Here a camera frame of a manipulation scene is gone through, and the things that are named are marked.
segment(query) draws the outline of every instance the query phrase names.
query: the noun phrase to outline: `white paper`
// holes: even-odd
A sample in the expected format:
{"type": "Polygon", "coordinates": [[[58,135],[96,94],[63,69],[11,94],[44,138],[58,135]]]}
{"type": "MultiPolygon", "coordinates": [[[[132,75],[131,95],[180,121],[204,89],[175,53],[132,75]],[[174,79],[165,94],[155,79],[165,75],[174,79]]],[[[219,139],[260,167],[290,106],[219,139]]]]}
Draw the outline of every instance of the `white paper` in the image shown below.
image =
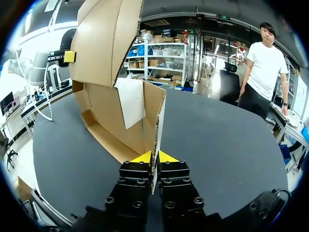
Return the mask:
{"type": "Polygon", "coordinates": [[[114,87],[118,89],[125,127],[129,129],[146,116],[143,81],[118,78],[114,87]]]}

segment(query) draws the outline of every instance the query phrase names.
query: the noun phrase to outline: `monitor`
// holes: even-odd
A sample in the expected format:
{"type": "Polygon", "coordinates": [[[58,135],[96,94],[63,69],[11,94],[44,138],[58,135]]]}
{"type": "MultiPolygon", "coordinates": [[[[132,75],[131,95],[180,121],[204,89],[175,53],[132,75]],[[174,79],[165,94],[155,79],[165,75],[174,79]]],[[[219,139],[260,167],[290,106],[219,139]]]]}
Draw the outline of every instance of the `monitor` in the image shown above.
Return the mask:
{"type": "Polygon", "coordinates": [[[0,108],[2,115],[4,115],[12,106],[12,101],[14,101],[13,93],[9,93],[2,101],[0,101],[0,108]]]}

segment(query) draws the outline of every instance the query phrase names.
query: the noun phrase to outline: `white shelving unit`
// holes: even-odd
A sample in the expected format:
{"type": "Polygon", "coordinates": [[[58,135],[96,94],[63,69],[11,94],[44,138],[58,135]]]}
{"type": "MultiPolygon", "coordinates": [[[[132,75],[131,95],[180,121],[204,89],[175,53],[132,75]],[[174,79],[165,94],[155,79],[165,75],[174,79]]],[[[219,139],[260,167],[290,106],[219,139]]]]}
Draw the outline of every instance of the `white shelving unit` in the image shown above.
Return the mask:
{"type": "Polygon", "coordinates": [[[171,71],[171,72],[179,72],[181,73],[182,77],[182,86],[184,86],[184,83],[186,81],[186,78],[188,76],[188,67],[186,65],[189,63],[188,59],[190,59],[190,54],[188,54],[187,51],[190,51],[190,49],[187,49],[188,45],[184,43],[148,43],[148,40],[145,40],[144,43],[138,43],[132,45],[139,46],[144,45],[144,56],[134,56],[134,57],[127,57],[128,61],[132,61],[132,59],[144,59],[144,69],[130,69],[128,68],[128,71],[143,71],[144,70],[144,78],[148,80],[148,78],[152,75],[153,70],[165,70],[165,71],[171,71]],[[158,47],[171,47],[173,49],[177,47],[182,47],[181,50],[183,50],[183,55],[181,56],[174,56],[174,55],[148,55],[149,50],[158,48],[158,47]],[[148,66],[149,58],[172,58],[172,59],[180,59],[183,60],[183,69],[172,69],[172,68],[164,68],[164,67],[154,67],[154,66],[148,66]]]}
{"type": "Polygon", "coordinates": [[[183,72],[181,69],[170,69],[170,68],[161,68],[161,67],[154,67],[154,66],[149,66],[148,69],[156,69],[156,70],[165,70],[165,71],[173,71],[173,72],[183,72]]]}
{"type": "Polygon", "coordinates": [[[127,69],[127,70],[129,70],[129,71],[143,71],[144,69],[127,69]]]}

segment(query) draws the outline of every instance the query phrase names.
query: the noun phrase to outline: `black chair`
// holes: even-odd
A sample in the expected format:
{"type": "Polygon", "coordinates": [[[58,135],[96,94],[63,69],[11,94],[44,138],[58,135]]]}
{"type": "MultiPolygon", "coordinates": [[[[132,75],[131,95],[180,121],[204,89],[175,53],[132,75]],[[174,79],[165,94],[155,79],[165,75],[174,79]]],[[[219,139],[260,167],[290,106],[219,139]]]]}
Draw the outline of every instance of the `black chair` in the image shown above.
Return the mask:
{"type": "Polygon", "coordinates": [[[4,160],[5,154],[8,151],[10,153],[7,154],[7,156],[8,156],[7,163],[6,163],[6,168],[7,169],[8,169],[9,163],[10,163],[11,167],[14,168],[13,161],[12,161],[12,156],[14,156],[14,155],[18,156],[18,153],[16,153],[14,150],[10,149],[9,139],[5,138],[3,141],[0,141],[0,154],[1,154],[3,160],[4,160]]]}
{"type": "Polygon", "coordinates": [[[234,72],[237,66],[225,63],[226,70],[220,70],[221,91],[219,100],[231,105],[237,105],[236,100],[239,98],[240,83],[239,76],[234,72]]]}

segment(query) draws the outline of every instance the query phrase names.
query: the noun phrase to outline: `black tabletop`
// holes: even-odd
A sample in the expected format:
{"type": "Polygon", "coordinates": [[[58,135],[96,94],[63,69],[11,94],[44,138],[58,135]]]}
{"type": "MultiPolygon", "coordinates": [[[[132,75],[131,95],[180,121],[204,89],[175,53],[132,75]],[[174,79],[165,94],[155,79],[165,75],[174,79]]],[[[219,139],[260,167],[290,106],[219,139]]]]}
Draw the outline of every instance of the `black tabletop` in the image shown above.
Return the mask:
{"type": "MultiPolygon", "coordinates": [[[[86,205],[104,209],[120,163],[85,128],[73,94],[52,108],[53,122],[38,115],[34,125],[42,196],[67,218],[83,216],[86,205]]],[[[206,214],[224,218],[264,190],[288,187],[279,146],[266,123],[204,96],[167,89],[161,150],[187,162],[206,214]]],[[[149,199],[147,231],[162,229],[159,202],[156,192],[149,199]]]]}

